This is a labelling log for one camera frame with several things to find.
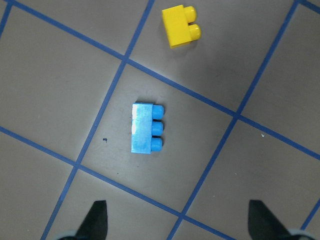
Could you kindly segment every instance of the yellow stud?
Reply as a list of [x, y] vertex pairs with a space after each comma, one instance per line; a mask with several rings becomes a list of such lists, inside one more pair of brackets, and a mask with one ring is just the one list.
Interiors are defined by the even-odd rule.
[[193, 23], [197, 18], [193, 6], [174, 6], [162, 10], [162, 19], [170, 47], [176, 48], [201, 37], [201, 29]]

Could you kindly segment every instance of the black object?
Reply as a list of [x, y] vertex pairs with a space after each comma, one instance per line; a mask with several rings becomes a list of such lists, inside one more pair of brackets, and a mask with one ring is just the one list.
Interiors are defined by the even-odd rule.
[[250, 200], [248, 230], [252, 240], [315, 240], [305, 234], [291, 235], [260, 200]]
[[107, 202], [95, 201], [75, 236], [65, 236], [59, 240], [106, 240], [107, 233]]

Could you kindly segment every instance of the blue line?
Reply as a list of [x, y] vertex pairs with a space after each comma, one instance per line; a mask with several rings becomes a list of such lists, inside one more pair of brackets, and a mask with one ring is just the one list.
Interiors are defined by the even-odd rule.
[[272, 55], [274, 54], [274, 52], [275, 52], [275, 50], [276, 50], [276, 48], [277, 48], [282, 36], [284, 35], [284, 33], [285, 33], [285, 31], [286, 31], [286, 29], [288, 27], [288, 24], [289, 24], [292, 16], [294, 15], [295, 10], [297, 9], [298, 5], [299, 5], [299, 0], [295, 0], [293, 2], [293, 4], [292, 4], [287, 16], [285, 17], [284, 22], [283, 22], [279, 32], [277, 33], [277, 35], [276, 35], [276, 37], [275, 37], [275, 39], [274, 39], [269, 51], [267, 52], [267, 54], [266, 54], [266, 56], [265, 56], [265, 58], [264, 58], [264, 60], [263, 60], [263, 62], [261, 64], [260, 68], [258, 69], [258, 71], [257, 71], [257, 73], [256, 73], [256, 75], [255, 75], [255, 77], [254, 77], [254, 79], [253, 79], [248, 91], [246, 92], [246, 94], [245, 94], [245, 96], [244, 96], [244, 98], [243, 98], [243, 100], [242, 100], [242, 102], [241, 102], [241, 104], [240, 104], [240, 106], [239, 106], [239, 108], [237, 110], [238, 114], [242, 113], [242, 111], [244, 110], [246, 104], [248, 103], [249, 98], [251, 97], [253, 91], [255, 90], [255, 88], [256, 88], [256, 86], [257, 86], [257, 84], [258, 84], [258, 82], [259, 82], [259, 80], [260, 80], [260, 78], [262, 76], [262, 74], [264, 73], [264, 71], [265, 71], [265, 69], [266, 69], [266, 67], [267, 67]]
[[191, 204], [192, 204], [193, 201], [195, 200], [195, 198], [196, 198], [196, 196], [197, 196], [197, 194], [198, 194], [201, 186], [203, 185], [206, 177], [208, 176], [208, 174], [209, 174], [212, 166], [214, 165], [214, 163], [215, 163], [218, 155], [220, 154], [222, 148], [224, 147], [224, 145], [225, 145], [225, 143], [226, 143], [226, 141], [227, 141], [227, 139], [228, 139], [231, 131], [234, 129], [234, 127], [235, 127], [235, 125], [236, 125], [236, 122], [237, 122], [237, 119], [234, 117], [234, 118], [231, 120], [228, 128], [226, 129], [226, 131], [225, 131], [225, 133], [224, 133], [224, 135], [222, 136], [222, 138], [221, 138], [218, 146], [216, 147], [216, 149], [215, 149], [215, 151], [214, 151], [214, 153], [213, 153], [213, 155], [212, 155], [209, 163], [207, 164], [206, 168], [204, 169], [204, 171], [203, 171], [203, 173], [202, 173], [199, 181], [197, 182], [197, 184], [196, 184], [196, 186], [195, 186], [195, 188], [194, 188], [191, 196], [189, 197], [187, 203], [185, 204], [185, 206], [184, 206], [184, 208], [183, 208], [183, 210], [182, 210], [182, 212], [181, 212], [181, 216], [180, 216], [180, 217], [178, 218], [178, 220], [175, 222], [175, 224], [174, 224], [171, 232], [169, 233], [169, 235], [168, 235], [168, 237], [167, 237], [167, 240], [171, 240], [171, 239], [174, 237], [175, 233], [177, 232], [177, 230], [178, 230], [178, 228], [179, 228], [179, 226], [180, 226], [183, 218], [184, 218], [185, 215], [187, 214], [187, 212], [188, 212]]
[[[54, 208], [54, 210], [53, 210], [53, 212], [52, 212], [52, 214], [50, 216], [50, 219], [49, 219], [49, 221], [48, 221], [48, 223], [47, 223], [47, 225], [46, 225], [46, 227], [45, 227], [45, 229], [43, 231], [43, 234], [42, 234], [42, 237], [41, 237], [40, 240], [45, 240], [47, 238], [47, 236], [48, 236], [48, 233], [49, 233], [49, 231], [50, 231], [50, 229], [51, 229], [51, 227], [52, 227], [52, 225], [53, 225], [53, 223], [54, 223], [54, 221], [55, 221], [55, 219], [57, 217], [57, 214], [58, 214], [58, 212], [59, 212], [59, 210], [61, 208], [61, 205], [62, 205], [62, 203], [63, 203], [63, 201], [64, 201], [64, 199], [65, 199], [65, 197], [66, 197], [66, 195], [67, 195], [67, 193], [69, 191], [69, 188], [70, 188], [70, 186], [71, 186], [71, 184], [72, 184], [72, 182], [73, 182], [73, 180], [75, 178], [77, 170], [79, 169], [80, 164], [81, 164], [81, 162], [82, 162], [82, 160], [83, 160], [83, 158], [84, 158], [84, 156], [85, 156], [85, 154], [86, 154], [86, 152], [87, 152], [87, 150], [89, 148], [89, 145], [90, 145], [90, 143], [91, 143], [91, 141], [92, 141], [92, 139], [94, 137], [94, 134], [95, 134], [95, 132], [96, 132], [98, 126], [99, 126], [99, 123], [100, 123], [100, 121], [101, 121], [101, 119], [103, 117], [103, 114], [104, 114], [105, 110], [107, 109], [107, 106], [108, 106], [108, 103], [109, 103], [109, 101], [111, 99], [111, 96], [112, 96], [113, 92], [116, 89], [116, 86], [117, 86], [117, 83], [118, 83], [118, 81], [120, 79], [120, 76], [121, 76], [121, 74], [123, 73], [123, 71], [125, 69], [127, 61], [129, 59], [129, 56], [130, 56], [131, 52], [133, 51], [133, 48], [134, 48], [134, 46], [135, 46], [135, 44], [136, 44], [136, 42], [137, 42], [137, 40], [139, 38], [139, 35], [140, 35], [140, 33], [142, 31], [142, 28], [143, 28], [143, 26], [144, 26], [144, 24], [145, 24], [145, 22], [146, 22], [146, 20], [147, 20], [147, 18], [149, 16], [149, 13], [150, 13], [150, 11], [152, 9], [152, 6], [153, 6], [154, 2], [155, 2], [155, 0], [149, 0], [148, 3], [147, 3], [146, 9], [145, 9], [145, 11], [144, 11], [144, 13], [143, 13], [143, 15], [141, 17], [141, 20], [140, 20], [136, 30], [134, 31], [134, 34], [133, 34], [133, 37], [132, 37], [132, 39], [130, 41], [128, 49], [125, 52], [125, 56], [122, 57], [121, 63], [119, 65], [119, 68], [116, 71], [116, 74], [115, 74], [115, 76], [114, 76], [114, 78], [112, 80], [112, 83], [111, 83], [111, 85], [110, 85], [110, 87], [109, 87], [109, 89], [108, 89], [108, 91], [106, 93], [106, 96], [105, 96], [105, 98], [104, 98], [104, 100], [102, 102], [102, 105], [101, 105], [98, 113], [97, 113], [97, 116], [96, 116], [96, 118], [95, 118], [95, 120], [93, 122], [93, 125], [92, 125], [92, 127], [91, 127], [91, 129], [89, 131], [89, 134], [88, 134], [88, 136], [87, 136], [87, 138], [86, 138], [86, 140], [85, 140], [85, 142], [83, 144], [83, 147], [82, 147], [82, 149], [81, 149], [81, 151], [79, 153], [79, 156], [78, 156], [78, 158], [77, 158], [77, 160], [75, 162], [75, 165], [72, 168], [72, 171], [71, 171], [71, 173], [70, 173], [70, 175], [68, 177], [68, 180], [67, 180], [65, 186], [63, 187], [63, 190], [62, 190], [62, 193], [60, 195], [60, 198], [58, 199], [58, 201], [57, 201], [57, 203], [55, 205], [55, 208]], [[21, 7], [21, 9], [23, 9], [23, 10], [25, 10], [25, 11], [27, 11], [27, 12], [29, 12], [29, 13], [31, 13], [31, 14], [33, 14], [33, 15], [41, 18], [41, 19], [43, 19], [43, 20], [45, 20], [48, 23], [51, 23], [53, 25], [58, 25], [58, 26], [60, 26], [62, 28], [67, 28], [66, 32], [68, 32], [68, 33], [70, 32], [71, 34], [74, 34], [74, 33], [78, 34], [78, 32], [74, 31], [73, 29], [62, 25], [61, 23], [59, 23], [59, 22], [57, 22], [57, 21], [55, 21], [55, 20], [53, 20], [51, 18], [48, 18], [48, 17], [44, 16], [43, 14], [41, 14], [41, 13], [39, 13], [39, 12], [37, 12], [37, 11], [35, 11], [35, 10], [33, 10], [33, 9], [31, 9], [31, 8], [21, 4], [21, 3], [19, 3], [18, 6]], [[82, 35], [80, 33], [79, 33], [79, 35], [76, 35], [76, 37], [86, 38], [86, 36], [84, 36], [84, 35]]]
[[317, 5], [314, 5], [313, 3], [307, 1], [307, 0], [302, 0], [300, 2], [303, 6], [307, 7], [308, 9], [316, 12], [317, 14], [320, 14], [320, 7], [318, 7]]
[[124, 57], [122, 54], [118, 53], [117, 51], [115, 51], [115, 50], [113, 50], [113, 49], [111, 49], [111, 48], [109, 48], [109, 47], [107, 47], [107, 46], [105, 46], [105, 45], [93, 40], [90, 37], [87, 37], [87, 36], [83, 35], [82, 33], [78, 32], [78, 31], [76, 31], [76, 30], [74, 30], [74, 29], [72, 29], [72, 28], [70, 28], [70, 27], [68, 27], [68, 26], [66, 26], [66, 25], [64, 25], [64, 24], [62, 24], [62, 23], [60, 23], [60, 22], [58, 22], [58, 21], [46, 16], [46, 15], [40, 13], [40, 12], [38, 12], [38, 11], [36, 11], [36, 10], [34, 10], [34, 9], [24, 5], [24, 4], [22, 4], [22, 3], [20, 3], [20, 2], [18, 2], [18, 1], [14, 1], [13, 4], [17, 8], [26, 11], [27, 13], [29, 13], [29, 14], [31, 14], [31, 15], [33, 15], [33, 16], [35, 16], [35, 17], [37, 17], [37, 18], [39, 18], [39, 19], [41, 19], [41, 20], [43, 20], [43, 21], [45, 21], [45, 22], [47, 22], [47, 23], [49, 23], [49, 24], [51, 24], [51, 25], [53, 25], [53, 26], [55, 26], [55, 27], [57, 27], [57, 28], [59, 28], [61, 30], [63, 30], [63, 31], [65, 31], [65, 32], [67, 32], [67, 33], [69, 33], [71, 35], [73, 35], [76, 38], [81, 39], [82, 41], [84, 41], [84, 42], [86, 42], [86, 43], [88, 43], [88, 44], [90, 44], [90, 45], [92, 45], [92, 46], [94, 46], [94, 47], [96, 47], [96, 48], [98, 48], [98, 49], [100, 49], [100, 50], [102, 50], [102, 51], [104, 51], [104, 52], [106, 52], [106, 53], [118, 58], [118, 59], [120, 59], [120, 60], [122, 60], [123, 57]]
[[305, 154], [307, 154], [307, 155], [309, 155], [309, 156], [311, 156], [311, 157], [313, 157], [315, 159], [320, 160], [320, 154], [318, 154], [318, 153], [316, 153], [316, 152], [314, 152], [314, 151], [312, 151], [312, 150], [310, 150], [310, 149], [308, 149], [308, 148], [306, 148], [306, 147], [304, 147], [304, 146], [292, 141], [291, 139], [281, 135], [280, 133], [277, 133], [277, 132], [275, 132], [275, 131], [273, 131], [273, 130], [271, 130], [271, 129], [269, 129], [269, 128], [267, 128], [267, 127], [255, 122], [255, 121], [253, 121], [253, 120], [251, 120], [251, 119], [249, 119], [249, 118], [247, 118], [245, 116], [242, 116], [242, 115], [239, 116], [239, 120], [244, 122], [244, 123], [246, 123], [246, 124], [248, 124], [248, 125], [250, 125], [250, 126], [252, 126], [252, 127], [254, 127], [254, 128], [256, 128], [256, 129], [259, 129], [259, 130], [265, 132], [266, 134], [269, 134], [270, 136], [272, 136], [272, 137], [274, 137], [274, 138], [276, 138], [276, 139], [278, 139], [278, 140], [290, 145], [291, 147], [293, 147], [295, 149], [300, 150], [301, 152], [303, 152], [303, 153], [305, 153]]
[[108, 184], [110, 184], [112, 186], [115, 186], [116, 188], [121, 189], [121, 190], [123, 190], [123, 191], [125, 191], [125, 192], [127, 192], [127, 193], [129, 193], [129, 194], [141, 199], [141, 200], [144, 200], [147, 203], [152, 204], [152, 205], [154, 205], [154, 206], [156, 206], [156, 207], [158, 207], [158, 208], [160, 208], [160, 209], [162, 209], [162, 210], [164, 210], [164, 211], [166, 211], [168, 213], [171, 213], [171, 214], [173, 214], [175, 216], [179, 216], [180, 215], [180, 212], [172, 209], [171, 207], [168, 207], [168, 206], [166, 206], [166, 205], [164, 205], [164, 204], [162, 204], [162, 203], [160, 203], [160, 202], [158, 202], [158, 201], [156, 201], [156, 200], [154, 200], [154, 199], [152, 199], [150, 197], [147, 197], [147, 196], [145, 196], [145, 195], [143, 195], [143, 194], [141, 194], [141, 193], [139, 193], [139, 192], [137, 192], [137, 191], [125, 186], [125, 185], [122, 185], [121, 183], [118, 183], [117, 181], [114, 181], [114, 180], [112, 180], [112, 179], [110, 179], [110, 178], [108, 178], [108, 177], [106, 177], [106, 176], [104, 176], [104, 175], [102, 175], [102, 174], [100, 174], [100, 173], [88, 168], [88, 167], [80, 165], [79, 169], [84, 171], [85, 173], [90, 174], [91, 176], [93, 176], [95, 178], [98, 178], [98, 179], [100, 179], [100, 180], [102, 180], [102, 181], [104, 181], [104, 182], [106, 182], [106, 183], [108, 183]]
[[191, 224], [194, 224], [196, 226], [198, 226], [199, 228], [202, 228], [204, 230], [207, 230], [208, 232], [215, 234], [217, 236], [219, 236], [220, 238], [226, 239], [226, 240], [236, 240], [233, 237], [230, 237], [226, 234], [224, 234], [223, 232], [220, 232], [212, 227], [209, 227], [205, 224], [203, 224], [202, 222], [199, 222], [197, 220], [194, 220], [193, 218], [189, 217], [189, 216], [184, 216], [183, 219]]
[[8, 1], [8, 3], [6, 4], [4, 13], [3, 13], [2, 19], [1, 19], [1, 22], [0, 22], [0, 39], [1, 39], [2, 33], [4, 32], [4, 29], [5, 29], [6, 23], [8, 21], [8, 17], [10, 15], [12, 6], [13, 6], [13, 1]]
[[29, 139], [27, 139], [27, 138], [25, 138], [23, 136], [20, 136], [20, 135], [14, 133], [14, 132], [2, 127], [2, 126], [0, 126], [0, 132], [2, 132], [4, 134], [7, 134], [8, 136], [10, 136], [10, 137], [12, 137], [14, 139], [17, 139], [17, 140], [19, 140], [19, 141], [21, 141], [21, 142], [23, 142], [23, 143], [25, 143], [25, 144], [27, 144], [27, 145], [29, 145], [31, 147], [34, 147], [34, 148], [36, 148], [36, 149], [38, 149], [38, 150], [40, 150], [40, 151], [42, 151], [42, 152], [54, 157], [54, 158], [57, 158], [57, 159], [65, 162], [66, 164], [70, 164], [72, 166], [75, 164], [75, 162], [72, 161], [71, 159], [69, 159], [69, 158], [67, 158], [65, 156], [62, 156], [62, 155], [60, 155], [60, 154], [58, 154], [58, 153], [56, 153], [56, 152], [44, 147], [44, 146], [41, 146], [41, 145], [35, 143], [34, 141], [31, 141], [31, 140], [29, 140]]
[[309, 216], [304, 221], [303, 225], [301, 226], [302, 230], [306, 230], [306, 228], [308, 227], [309, 223], [311, 222], [312, 218], [315, 216], [319, 208], [320, 208], [320, 198], [318, 202], [315, 204], [315, 206], [313, 207], [313, 209], [311, 210]]
[[161, 82], [163, 82], [165, 84], [168, 84], [171, 87], [173, 87], [173, 88], [175, 88], [175, 89], [177, 89], [177, 90], [179, 90], [179, 91], [181, 91], [181, 92], [183, 92], [183, 93], [185, 93], [185, 94], [187, 94], [187, 95], [189, 95], [189, 96], [191, 96], [191, 97], [193, 97], [195, 99], [198, 99], [201, 102], [203, 102], [205, 104], [208, 104], [211, 107], [214, 107], [215, 109], [220, 110], [221, 112], [224, 112], [224, 113], [226, 113], [226, 114], [228, 114], [228, 115], [230, 115], [232, 117], [235, 115], [235, 112], [230, 110], [229, 108], [224, 107], [224, 106], [222, 106], [222, 105], [220, 105], [220, 104], [218, 104], [218, 103], [206, 98], [205, 96], [202, 96], [199, 93], [196, 93], [195, 91], [192, 91], [192, 90], [186, 88], [185, 86], [182, 86], [182, 85], [180, 85], [180, 84], [178, 84], [178, 83], [166, 78], [165, 76], [160, 75], [159, 73], [157, 73], [155, 71], [152, 71], [151, 69], [149, 69], [149, 68], [147, 68], [147, 67], [145, 67], [145, 66], [143, 66], [143, 65], [141, 65], [139, 63], [137, 63], [136, 61], [133, 61], [133, 60], [129, 59], [127, 63], [129, 65], [131, 65], [132, 67], [134, 67], [134, 68], [136, 68], [136, 69], [138, 69], [138, 70], [150, 75], [151, 77], [153, 77], [155, 79], [158, 79]]

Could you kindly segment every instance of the yellow toy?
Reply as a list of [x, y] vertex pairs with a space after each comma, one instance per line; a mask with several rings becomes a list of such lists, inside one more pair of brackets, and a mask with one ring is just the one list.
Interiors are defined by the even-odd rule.
[[170, 47], [176, 48], [201, 37], [201, 30], [197, 24], [191, 24], [196, 20], [197, 12], [193, 6], [174, 6], [162, 10], [162, 19]]

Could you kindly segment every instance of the blue toy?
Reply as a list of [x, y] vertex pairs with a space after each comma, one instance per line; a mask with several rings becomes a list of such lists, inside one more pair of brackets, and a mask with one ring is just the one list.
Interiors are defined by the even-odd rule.
[[164, 125], [160, 121], [165, 109], [161, 105], [136, 102], [132, 104], [131, 152], [136, 154], [151, 154], [162, 149], [160, 136]]

